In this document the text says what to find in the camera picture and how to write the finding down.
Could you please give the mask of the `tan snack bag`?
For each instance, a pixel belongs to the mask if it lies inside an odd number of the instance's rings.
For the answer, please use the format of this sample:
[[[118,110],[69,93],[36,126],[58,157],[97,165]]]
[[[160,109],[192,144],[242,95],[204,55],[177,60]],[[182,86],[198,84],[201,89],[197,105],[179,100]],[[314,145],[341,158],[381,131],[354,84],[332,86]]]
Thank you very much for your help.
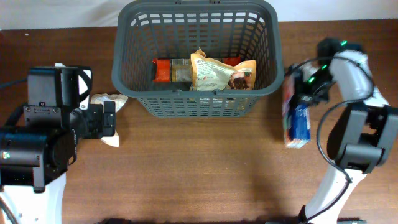
[[[257,63],[246,60],[235,66],[206,57],[198,49],[190,55],[192,65],[192,90],[252,90],[256,81]]]

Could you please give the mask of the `orange cracker packet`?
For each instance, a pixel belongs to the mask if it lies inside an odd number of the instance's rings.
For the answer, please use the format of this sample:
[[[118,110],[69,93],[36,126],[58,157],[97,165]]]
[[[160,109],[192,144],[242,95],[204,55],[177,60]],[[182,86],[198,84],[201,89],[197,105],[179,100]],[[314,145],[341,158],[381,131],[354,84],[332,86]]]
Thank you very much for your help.
[[[192,64],[190,59],[153,59],[155,83],[190,82]]]

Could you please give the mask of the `blue biscuit box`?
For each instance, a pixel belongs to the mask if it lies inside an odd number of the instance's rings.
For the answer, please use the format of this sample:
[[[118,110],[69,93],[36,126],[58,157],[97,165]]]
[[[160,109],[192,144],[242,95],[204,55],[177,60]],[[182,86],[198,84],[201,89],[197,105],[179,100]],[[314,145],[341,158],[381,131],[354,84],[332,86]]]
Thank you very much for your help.
[[[310,141],[310,117],[308,105],[294,101],[294,84],[293,75],[285,77],[282,84],[284,144],[287,148],[300,149]]]

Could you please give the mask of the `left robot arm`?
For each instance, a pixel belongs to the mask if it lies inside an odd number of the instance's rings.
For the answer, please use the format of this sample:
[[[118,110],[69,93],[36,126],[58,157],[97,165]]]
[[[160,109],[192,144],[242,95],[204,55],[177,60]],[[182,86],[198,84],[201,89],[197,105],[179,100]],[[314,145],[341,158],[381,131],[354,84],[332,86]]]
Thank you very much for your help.
[[[61,223],[66,173],[82,139],[116,134],[116,104],[89,104],[90,67],[33,67],[28,100],[1,127],[5,223]]]

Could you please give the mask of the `grey plastic basket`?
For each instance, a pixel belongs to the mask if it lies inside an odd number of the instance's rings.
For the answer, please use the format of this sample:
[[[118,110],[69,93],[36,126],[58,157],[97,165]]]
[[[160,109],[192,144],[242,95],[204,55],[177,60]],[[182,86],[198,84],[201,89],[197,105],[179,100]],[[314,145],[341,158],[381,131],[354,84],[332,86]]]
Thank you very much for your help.
[[[156,59],[254,60],[252,90],[193,91],[189,82],[156,83]],[[133,1],[118,16],[112,82],[160,118],[239,117],[284,79],[275,9],[266,1]]]

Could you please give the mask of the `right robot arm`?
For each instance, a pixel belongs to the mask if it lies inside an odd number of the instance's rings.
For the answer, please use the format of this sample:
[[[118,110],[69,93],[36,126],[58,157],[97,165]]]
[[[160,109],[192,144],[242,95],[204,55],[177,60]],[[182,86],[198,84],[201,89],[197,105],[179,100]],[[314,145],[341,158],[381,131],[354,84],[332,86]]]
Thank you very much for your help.
[[[397,137],[397,108],[377,89],[361,45],[325,38],[317,45],[315,61],[320,67],[308,78],[305,72],[312,68],[311,60],[289,68],[287,76],[295,80],[290,107],[296,110],[328,101],[330,87],[337,85],[343,100],[326,111],[318,125],[335,109],[344,110],[328,136],[326,149],[321,147],[320,136],[316,137],[328,170],[297,221],[338,223],[355,187],[389,157]]]

